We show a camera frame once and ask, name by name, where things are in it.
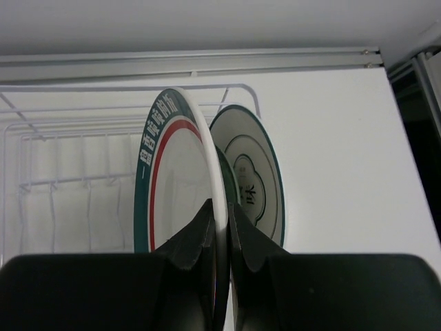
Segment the teal patterned small plate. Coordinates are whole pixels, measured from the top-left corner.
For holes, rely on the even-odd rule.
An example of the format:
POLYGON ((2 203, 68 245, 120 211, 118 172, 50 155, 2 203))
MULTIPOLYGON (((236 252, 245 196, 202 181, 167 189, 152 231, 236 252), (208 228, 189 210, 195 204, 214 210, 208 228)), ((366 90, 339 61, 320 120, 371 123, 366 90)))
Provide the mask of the teal patterned small plate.
POLYGON ((226 200, 228 203, 240 204, 240 190, 234 169, 227 160, 225 153, 218 146, 216 146, 216 152, 223 176, 226 200))

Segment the white plate green line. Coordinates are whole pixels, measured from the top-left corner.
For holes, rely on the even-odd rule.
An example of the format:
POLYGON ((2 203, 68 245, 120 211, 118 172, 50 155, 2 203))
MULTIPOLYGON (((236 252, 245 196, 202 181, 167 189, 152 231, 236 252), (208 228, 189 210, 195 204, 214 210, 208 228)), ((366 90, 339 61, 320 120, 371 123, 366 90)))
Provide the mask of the white plate green line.
POLYGON ((210 124, 216 147, 238 182, 240 204, 251 223, 284 246, 286 207, 278 159, 261 120, 247 108, 229 105, 210 124))

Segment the green red rimmed plate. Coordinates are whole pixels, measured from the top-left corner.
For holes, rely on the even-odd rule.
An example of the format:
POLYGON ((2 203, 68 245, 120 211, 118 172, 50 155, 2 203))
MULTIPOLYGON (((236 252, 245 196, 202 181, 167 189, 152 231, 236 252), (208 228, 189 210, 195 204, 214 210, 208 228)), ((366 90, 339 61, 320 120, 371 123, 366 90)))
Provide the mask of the green red rimmed plate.
POLYGON ((215 252, 214 328, 225 323, 229 292, 227 201, 206 120, 182 88, 160 92, 148 113, 137 161, 134 251, 152 252, 212 203, 215 252))

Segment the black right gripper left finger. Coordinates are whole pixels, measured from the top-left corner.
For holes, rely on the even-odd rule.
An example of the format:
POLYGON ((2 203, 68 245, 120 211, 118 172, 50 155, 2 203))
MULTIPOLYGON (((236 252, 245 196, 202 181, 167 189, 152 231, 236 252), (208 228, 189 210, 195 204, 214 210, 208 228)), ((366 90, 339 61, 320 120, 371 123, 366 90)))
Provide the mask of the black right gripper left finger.
POLYGON ((212 202, 151 253, 28 254, 1 269, 2 330, 211 330, 212 202))

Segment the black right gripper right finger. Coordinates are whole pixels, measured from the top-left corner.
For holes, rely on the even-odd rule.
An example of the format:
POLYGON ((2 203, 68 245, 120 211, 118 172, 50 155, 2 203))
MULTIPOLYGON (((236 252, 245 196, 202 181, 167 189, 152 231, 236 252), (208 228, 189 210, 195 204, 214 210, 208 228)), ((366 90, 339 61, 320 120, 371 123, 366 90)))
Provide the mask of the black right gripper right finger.
POLYGON ((410 254, 291 254, 229 204, 236 330, 439 330, 440 281, 410 254))

